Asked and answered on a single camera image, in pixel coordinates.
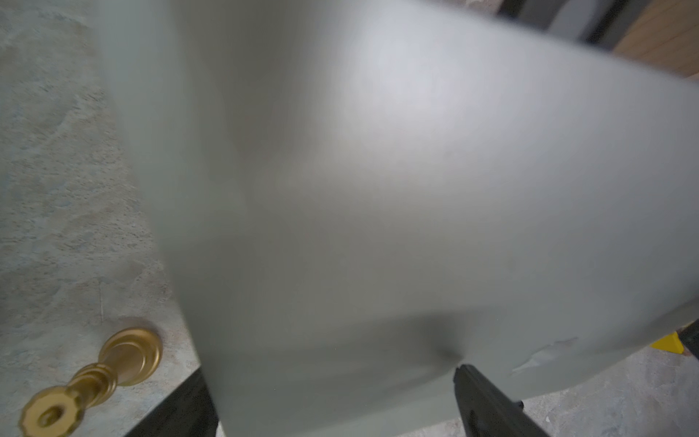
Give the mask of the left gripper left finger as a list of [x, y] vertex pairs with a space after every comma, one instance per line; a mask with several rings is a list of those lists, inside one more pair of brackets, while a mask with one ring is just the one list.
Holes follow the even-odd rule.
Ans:
[[203, 373], [197, 369], [126, 437], [215, 437], [219, 425]]

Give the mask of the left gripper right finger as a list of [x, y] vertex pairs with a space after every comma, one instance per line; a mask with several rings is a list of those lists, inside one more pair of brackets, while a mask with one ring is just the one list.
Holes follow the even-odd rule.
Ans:
[[525, 412], [470, 364], [453, 376], [455, 399], [465, 435], [471, 437], [548, 437]]

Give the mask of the silver laptop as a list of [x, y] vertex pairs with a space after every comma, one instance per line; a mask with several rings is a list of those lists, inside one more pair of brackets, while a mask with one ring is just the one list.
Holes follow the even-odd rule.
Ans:
[[698, 87], [428, 1], [102, 1], [105, 86], [229, 436], [395, 436], [698, 313]]

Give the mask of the brass chess-like piece left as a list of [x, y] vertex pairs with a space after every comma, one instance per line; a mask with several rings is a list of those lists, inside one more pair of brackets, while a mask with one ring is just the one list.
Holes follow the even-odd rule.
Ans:
[[25, 436], [69, 436], [88, 409], [106, 402], [119, 386], [147, 380], [158, 369], [163, 344], [155, 331], [129, 328], [111, 336], [98, 360], [71, 380], [34, 395], [22, 410], [19, 428]]

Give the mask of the yellow plastic block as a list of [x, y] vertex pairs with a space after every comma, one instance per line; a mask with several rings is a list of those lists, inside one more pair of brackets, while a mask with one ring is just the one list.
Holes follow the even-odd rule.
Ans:
[[667, 351], [668, 353], [684, 354], [684, 344], [682, 344], [677, 331], [673, 331], [660, 340], [653, 342], [650, 347], [659, 351]]

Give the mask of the wooden shelf unit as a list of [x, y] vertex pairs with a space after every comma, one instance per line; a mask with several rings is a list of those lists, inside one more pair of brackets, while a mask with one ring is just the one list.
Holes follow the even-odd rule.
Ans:
[[698, 78], [698, 2], [655, 0], [613, 50], [681, 78]]

